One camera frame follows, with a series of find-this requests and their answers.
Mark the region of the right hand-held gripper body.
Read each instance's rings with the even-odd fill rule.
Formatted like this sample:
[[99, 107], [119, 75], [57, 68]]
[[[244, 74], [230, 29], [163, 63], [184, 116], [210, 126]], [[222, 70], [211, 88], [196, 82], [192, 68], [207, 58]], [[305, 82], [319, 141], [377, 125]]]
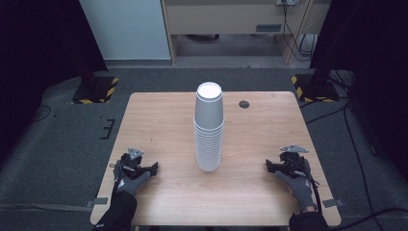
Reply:
[[307, 176], [305, 167], [305, 158], [300, 153], [308, 153], [307, 148], [300, 147], [296, 144], [283, 146], [280, 148], [282, 153], [279, 155], [280, 161], [284, 166], [284, 173], [290, 177]]

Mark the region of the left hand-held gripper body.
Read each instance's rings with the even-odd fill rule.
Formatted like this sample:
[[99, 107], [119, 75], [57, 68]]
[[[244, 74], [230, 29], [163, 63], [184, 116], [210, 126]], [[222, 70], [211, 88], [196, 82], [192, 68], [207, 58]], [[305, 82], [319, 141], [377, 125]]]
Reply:
[[128, 148], [128, 152], [124, 153], [114, 166], [114, 177], [128, 176], [139, 177], [142, 175], [140, 163], [143, 152], [135, 148]]

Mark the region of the stack of white paper cups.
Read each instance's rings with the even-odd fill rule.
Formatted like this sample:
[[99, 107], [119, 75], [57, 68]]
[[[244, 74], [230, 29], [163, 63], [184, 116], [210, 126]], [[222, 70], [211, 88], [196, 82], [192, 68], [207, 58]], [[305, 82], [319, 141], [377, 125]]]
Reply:
[[196, 91], [193, 116], [195, 155], [201, 170], [211, 172], [220, 166], [223, 124], [221, 86], [214, 82], [202, 83]]

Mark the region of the person's left hand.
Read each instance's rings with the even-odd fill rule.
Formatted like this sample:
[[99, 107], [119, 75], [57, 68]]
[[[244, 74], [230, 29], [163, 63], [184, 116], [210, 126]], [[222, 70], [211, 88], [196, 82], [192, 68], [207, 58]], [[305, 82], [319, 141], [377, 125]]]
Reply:
[[150, 177], [142, 176], [136, 179], [129, 178], [125, 173], [122, 172], [122, 164], [117, 161], [114, 168], [114, 188], [113, 195], [118, 195], [121, 192], [129, 193], [135, 196], [138, 189], [142, 183], [147, 181]]

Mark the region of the person's right hand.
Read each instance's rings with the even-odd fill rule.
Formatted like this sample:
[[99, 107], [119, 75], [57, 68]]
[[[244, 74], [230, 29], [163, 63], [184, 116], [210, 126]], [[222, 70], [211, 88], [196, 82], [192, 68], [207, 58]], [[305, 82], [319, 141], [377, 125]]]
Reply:
[[291, 178], [279, 170], [275, 171], [274, 175], [287, 185], [301, 213], [318, 210], [317, 204], [312, 199], [311, 183], [306, 177]]

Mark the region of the black tape floor mark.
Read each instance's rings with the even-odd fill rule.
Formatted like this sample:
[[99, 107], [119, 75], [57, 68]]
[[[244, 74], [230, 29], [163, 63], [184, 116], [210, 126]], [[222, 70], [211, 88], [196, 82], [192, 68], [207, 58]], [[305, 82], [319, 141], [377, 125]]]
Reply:
[[108, 140], [113, 132], [115, 127], [115, 119], [107, 118], [106, 121], [108, 124], [103, 127], [104, 134], [100, 137], [100, 140]]

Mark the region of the grey tape strip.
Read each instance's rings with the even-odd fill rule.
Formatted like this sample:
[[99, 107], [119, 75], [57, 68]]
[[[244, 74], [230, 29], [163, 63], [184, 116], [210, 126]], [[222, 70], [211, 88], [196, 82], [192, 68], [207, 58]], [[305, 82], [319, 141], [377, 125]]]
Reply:
[[325, 208], [329, 207], [342, 207], [344, 206], [344, 201], [342, 199], [327, 199], [322, 201]]
[[86, 203], [87, 208], [93, 208], [94, 205], [104, 205], [108, 203], [108, 197], [96, 197]]

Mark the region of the black yellow striped stand base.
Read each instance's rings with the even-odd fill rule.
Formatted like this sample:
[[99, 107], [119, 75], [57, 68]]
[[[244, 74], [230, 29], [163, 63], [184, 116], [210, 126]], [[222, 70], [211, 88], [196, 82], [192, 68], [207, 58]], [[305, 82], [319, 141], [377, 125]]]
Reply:
[[107, 103], [115, 91], [117, 82], [117, 77], [96, 77], [92, 86], [87, 86], [81, 82], [72, 97], [72, 103]]
[[331, 83], [317, 83], [313, 74], [295, 74], [291, 77], [296, 95], [301, 102], [336, 102], [339, 95]]

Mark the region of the black curtain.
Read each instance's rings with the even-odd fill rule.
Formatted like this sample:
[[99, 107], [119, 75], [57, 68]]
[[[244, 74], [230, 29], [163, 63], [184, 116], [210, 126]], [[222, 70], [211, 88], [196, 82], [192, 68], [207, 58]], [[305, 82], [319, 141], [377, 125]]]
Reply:
[[408, 0], [331, 0], [311, 68], [349, 70], [374, 153], [408, 180]]
[[80, 0], [0, 0], [0, 163], [47, 88], [106, 68]]

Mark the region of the white cabinet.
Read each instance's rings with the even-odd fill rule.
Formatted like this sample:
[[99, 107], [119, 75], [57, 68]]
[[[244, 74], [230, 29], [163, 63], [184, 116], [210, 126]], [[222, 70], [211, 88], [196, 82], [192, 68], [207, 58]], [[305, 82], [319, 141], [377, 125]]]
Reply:
[[108, 61], [169, 60], [161, 0], [80, 0]]

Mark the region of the light wooden desk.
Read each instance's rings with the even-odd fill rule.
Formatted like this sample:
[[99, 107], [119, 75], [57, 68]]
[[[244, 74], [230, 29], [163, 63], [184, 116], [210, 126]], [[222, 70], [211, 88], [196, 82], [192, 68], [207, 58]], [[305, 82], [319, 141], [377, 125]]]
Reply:
[[181, 35], [257, 35], [277, 38], [283, 61], [297, 57], [301, 37], [317, 35], [332, 0], [161, 0], [170, 55]]

